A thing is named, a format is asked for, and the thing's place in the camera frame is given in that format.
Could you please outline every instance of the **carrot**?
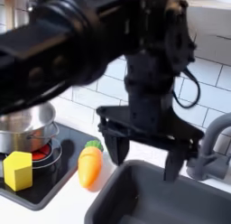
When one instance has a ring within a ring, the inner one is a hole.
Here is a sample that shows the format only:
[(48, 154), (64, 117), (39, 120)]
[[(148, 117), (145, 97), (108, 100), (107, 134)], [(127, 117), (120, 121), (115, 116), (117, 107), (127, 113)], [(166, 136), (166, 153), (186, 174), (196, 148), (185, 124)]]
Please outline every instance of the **carrot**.
[(78, 160), (79, 182), (82, 187), (89, 188), (97, 179), (103, 163), (103, 151), (99, 141), (89, 141), (85, 145)]

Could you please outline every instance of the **sink basin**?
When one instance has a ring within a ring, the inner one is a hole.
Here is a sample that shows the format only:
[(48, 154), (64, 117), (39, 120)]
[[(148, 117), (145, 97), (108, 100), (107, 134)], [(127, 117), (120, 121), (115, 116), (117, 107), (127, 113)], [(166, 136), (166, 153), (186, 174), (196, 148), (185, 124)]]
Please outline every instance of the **sink basin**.
[(231, 194), (163, 169), (128, 161), (118, 167), (89, 208), (85, 224), (230, 224)]

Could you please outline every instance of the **pot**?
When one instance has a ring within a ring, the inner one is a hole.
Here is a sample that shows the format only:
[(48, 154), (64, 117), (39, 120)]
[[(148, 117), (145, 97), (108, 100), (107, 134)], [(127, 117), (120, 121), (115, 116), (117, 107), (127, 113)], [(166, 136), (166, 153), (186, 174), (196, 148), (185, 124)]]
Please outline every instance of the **pot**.
[(59, 133), (50, 103), (0, 117), (0, 153), (33, 152)]

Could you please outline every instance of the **yellow cube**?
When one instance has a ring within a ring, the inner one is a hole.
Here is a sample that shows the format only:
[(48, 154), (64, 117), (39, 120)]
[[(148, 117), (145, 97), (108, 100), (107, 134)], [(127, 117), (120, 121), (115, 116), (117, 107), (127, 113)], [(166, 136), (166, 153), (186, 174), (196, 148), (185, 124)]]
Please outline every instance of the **yellow cube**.
[(5, 183), (14, 191), (32, 187), (32, 154), (12, 152), (4, 159)]

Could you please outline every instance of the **red burner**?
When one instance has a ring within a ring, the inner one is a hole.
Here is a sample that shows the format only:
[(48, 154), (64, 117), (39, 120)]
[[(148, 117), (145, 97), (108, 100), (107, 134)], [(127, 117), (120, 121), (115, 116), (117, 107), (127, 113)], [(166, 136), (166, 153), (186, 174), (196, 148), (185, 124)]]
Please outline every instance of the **red burner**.
[(32, 153), (32, 160), (33, 161), (40, 161), (44, 158), (46, 158), (51, 153), (51, 146), (45, 145), (41, 149), (35, 151)]

